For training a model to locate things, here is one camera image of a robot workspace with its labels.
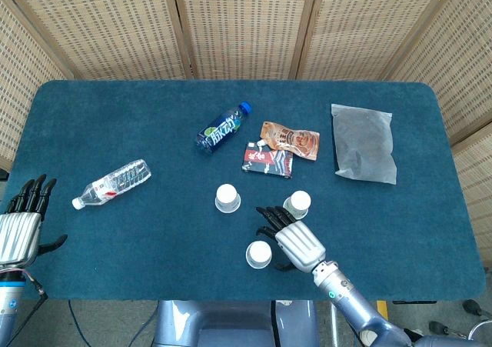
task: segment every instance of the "plastic water bottle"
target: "plastic water bottle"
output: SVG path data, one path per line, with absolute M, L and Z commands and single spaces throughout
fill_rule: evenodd
M 150 177 L 151 171 L 144 160 L 133 161 L 89 184 L 84 193 L 72 199 L 71 203 L 77 210 L 86 205 L 102 205 Z
M 242 102 L 238 107 L 227 110 L 198 133 L 197 147 L 213 153 L 219 145 L 238 131 L 242 121 L 250 113 L 251 106 L 247 102 Z

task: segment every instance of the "white paper cup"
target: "white paper cup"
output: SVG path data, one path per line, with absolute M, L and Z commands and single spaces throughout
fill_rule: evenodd
M 241 205 L 241 197 L 233 185 L 223 184 L 217 188 L 215 207 L 224 214 L 230 214 Z
M 271 261 L 271 248 L 263 241 L 252 242 L 246 249 L 246 261 L 253 269 L 262 269 Z
M 311 206 L 311 197 L 305 191 L 296 191 L 284 201 L 284 209 L 287 209 L 297 220 L 308 214 L 309 206 Z

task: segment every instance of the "floor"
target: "floor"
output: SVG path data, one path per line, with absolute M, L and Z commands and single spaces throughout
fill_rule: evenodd
M 5 183 L 0 182 L 0 199 Z M 482 309 L 492 312 L 492 275 L 487 274 L 487 287 L 476 299 Z M 32 309 L 35 301 L 21 304 L 18 322 Z M 92 347 L 127 346 L 155 310 L 156 301 L 72 301 L 78 324 Z M 395 325 L 420 330 L 430 334 L 428 322 L 439 321 L 452 329 L 467 334 L 480 318 L 468 315 L 461 302 L 438 302 L 435 305 L 392 305 L 388 304 L 390 321 Z M 317 302 L 318 328 L 321 347 L 331 347 L 331 320 L 329 301 Z M 338 314 L 340 347 L 355 345 L 354 335 L 343 317 Z M 155 319 L 144 329 L 132 347 L 149 347 L 155 331 Z M 476 339 L 492 347 L 492 326 L 484 326 Z M 71 317 L 66 300 L 49 299 L 33 316 L 13 347 L 85 347 Z

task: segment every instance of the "table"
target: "table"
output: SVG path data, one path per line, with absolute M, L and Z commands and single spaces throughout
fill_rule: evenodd
M 196 133 L 242 101 L 253 112 L 237 135 L 201 154 Z M 393 112 L 397 185 L 334 174 L 331 103 Z M 290 180 L 242 172 L 244 147 L 265 120 L 320 132 L 317 161 L 295 158 Z M 88 183 L 137 158 L 152 171 L 146 183 L 103 206 L 73 209 Z M 265 225 L 254 207 L 281 205 L 298 189 L 312 197 L 304 222 L 327 259 L 367 298 L 462 299 L 484 288 L 437 100 L 424 84 L 49 82 L 33 101 L 6 198 L 42 173 L 58 179 L 42 242 L 68 234 L 30 268 L 53 298 L 321 299 L 311 275 L 253 270 L 244 259 Z M 225 182 L 242 197 L 230 215 L 214 206 Z M 273 262 L 285 262 L 271 245 Z

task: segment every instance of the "clear plastic bag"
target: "clear plastic bag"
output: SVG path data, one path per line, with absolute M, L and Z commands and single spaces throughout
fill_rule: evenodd
M 339 170 L 349 179 L 397 184 L 391 134 L 392 114 L 367 108 L 331 105 Z

